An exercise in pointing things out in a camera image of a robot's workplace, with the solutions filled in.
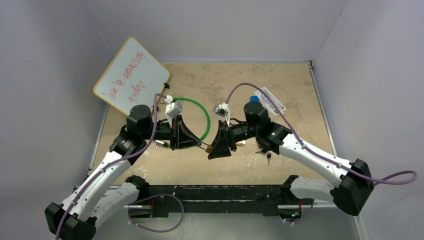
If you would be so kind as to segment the brass padlock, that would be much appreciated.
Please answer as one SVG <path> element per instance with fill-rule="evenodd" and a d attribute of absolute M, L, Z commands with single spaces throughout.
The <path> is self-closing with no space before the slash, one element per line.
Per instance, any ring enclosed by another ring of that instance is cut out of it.
<path fill-rule="evenodd" d="M 213 145 L 205 143 L 205 142 L 202 141 L 200 148 L 205 150 L 205 152 L 209 154 L 213 149 Z"/>
<path fill-rule="evenodd" d="M 235 144 L 237 145 L 237 146 L 240 146 L 240 147 L 243 147 L 243 146 L 245 146 L 246 145 L 246 140 L 241 140 L 241 141 L 238 141 L 238 142 L 236 142 Z"/>

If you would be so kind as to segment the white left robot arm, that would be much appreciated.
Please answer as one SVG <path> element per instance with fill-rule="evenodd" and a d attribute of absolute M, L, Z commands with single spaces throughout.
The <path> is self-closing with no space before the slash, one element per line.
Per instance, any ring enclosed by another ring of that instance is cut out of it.
<path fill-rule="evenodd" d="M 49 230 L 57 240 L 91 240 L 97 229 L 129 204 L 154 204 L 167 198 L 165 192 L 151 191 L 142 177 L 132 175 L 114 191 L 110 186 L 128 170 L 155 140 L 168 140 L 172 149 L 198 147 L 201 140 L 185 125 L 179 102 L 166 106 L 165 119 L 157 119 L 157 109 L 136 105 L 93 173 L 62 203 L 45 209 Z"/>

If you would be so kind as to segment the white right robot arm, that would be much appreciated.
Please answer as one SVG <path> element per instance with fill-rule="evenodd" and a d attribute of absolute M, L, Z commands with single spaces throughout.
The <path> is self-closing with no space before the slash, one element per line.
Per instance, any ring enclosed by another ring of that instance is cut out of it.
<path fill-rule="evenodd" d="M 268 111 L 259 102 L 246 103 L 243 112 L 245 120 L 236 125 L 218 122 L 217 134 L 206 148 L 208 159 L 230 157 L 237 149 L 237 142 L 255 138 L 262 150 L 295 160 L 323 177 L 307 179 L 291 175 L 280 191 L 284 202 L 322 200 L 334 203 L 346 214 L 359 215 L 375 188 L 365 161 L 351 162 L 306 141 L 299 142 L 289 128 L 271 121 Z"/>

